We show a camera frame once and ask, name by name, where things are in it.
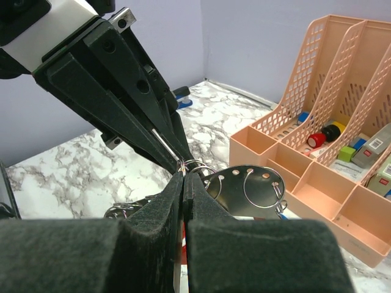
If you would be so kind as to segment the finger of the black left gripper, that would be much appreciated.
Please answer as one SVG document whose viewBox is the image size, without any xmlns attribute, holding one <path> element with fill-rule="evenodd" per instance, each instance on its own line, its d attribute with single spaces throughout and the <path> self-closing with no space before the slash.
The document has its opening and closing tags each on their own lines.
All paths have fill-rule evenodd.
<svg viewBox="0 0 391 293">
<path fill-rule="evenodd" d="M 175 155 L 188 159 L 177 100 L 131 29 L 98 26 L 85 43 L 126 93 L 126 107 L 146 119 Z"/>
<path fill-rule="evenodd" d="M 122 139 L 137 154 L 167 171 L 177 162 L 156 138 L 146 119 L 136 117 L 74 58 L 66 53 L 33 73 L 36 83 L 103 134 Z"/>
</svg>

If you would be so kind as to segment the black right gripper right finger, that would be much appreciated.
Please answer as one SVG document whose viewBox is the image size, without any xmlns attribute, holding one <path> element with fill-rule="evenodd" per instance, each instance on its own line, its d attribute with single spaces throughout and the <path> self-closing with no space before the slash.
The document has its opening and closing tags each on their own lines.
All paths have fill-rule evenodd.
<svg viewBox="0 0 391 293">
<path fill-rule="evenodd" d="M 317 220 L 237 220 L 200 177 L 184 182 L 190 292 L 350 292 L 332 231 Z"/>
</svg>

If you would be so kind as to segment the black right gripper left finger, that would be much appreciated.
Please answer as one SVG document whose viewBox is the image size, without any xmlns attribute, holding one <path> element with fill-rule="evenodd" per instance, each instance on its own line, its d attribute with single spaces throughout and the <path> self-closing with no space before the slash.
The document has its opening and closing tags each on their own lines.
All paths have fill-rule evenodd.
<svg viewBox="0 0 391 293">
<path fill-rule="evenodd" d="M 127 219 L 3 220 L 2 292 L 178 292 L 184 178 Z"/>
</svg>

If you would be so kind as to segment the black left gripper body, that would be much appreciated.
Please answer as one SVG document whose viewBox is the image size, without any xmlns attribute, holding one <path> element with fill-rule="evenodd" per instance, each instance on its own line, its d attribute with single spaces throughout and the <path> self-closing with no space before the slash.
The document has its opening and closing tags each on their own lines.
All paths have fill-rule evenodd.
<svg viewBox="0 0 391 293">
<path fill-rule="evenodd" d="M 105 90 L 109 90 L 113 93 L 126 107 L 126 104 L 123 101 L 126 97 L 126 93 L 114 81 L 114 78 L 108 73 L 108 71 L 106 71 L 105 67 L 95 57 L 94 53 L 90 51 L 89 47 L 85 43 L 85 39 L 93 33 L 98 26 L 114 26 L 114 28 L 116 28 L 119 32 L 123 32 L 126 28 L 131 29 L 131 25 L 134 21 L 135 19 L 130 9 L 122 9 L 108 20 L 104 20 L 101 17 L 96 16 L 46 54 L 43 58 L 43 63 L 37 68 L 37 70 L 41 68 L 42 65 L 53 63 L 66 53 L 70 53 L 104 87 Z M 163 142 L 163 139 L 154 129 L 152 129 L 152 132 L 162 143 L 165 149 L 169 148 L 167 143 Z M 112 145 L 115 140 L 123 142 L 122 139 L 115 137 L 112 134 L 103 134 L 103 140 L 107 145 Z"/>
</svg>

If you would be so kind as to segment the metal key organizer red handle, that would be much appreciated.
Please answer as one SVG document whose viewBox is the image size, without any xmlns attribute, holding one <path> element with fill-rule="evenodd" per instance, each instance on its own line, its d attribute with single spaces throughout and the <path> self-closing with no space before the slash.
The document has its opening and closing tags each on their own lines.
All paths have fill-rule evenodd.
<svg viewBox="0 0 391 293">
<path fill-rule="evenodd" d="M 238 219 L 281 219 L 286 183 L 271 167 L 237 165 L 218 172 L 199 162 L 195 169 L 210 197 Z"/>
</svg>

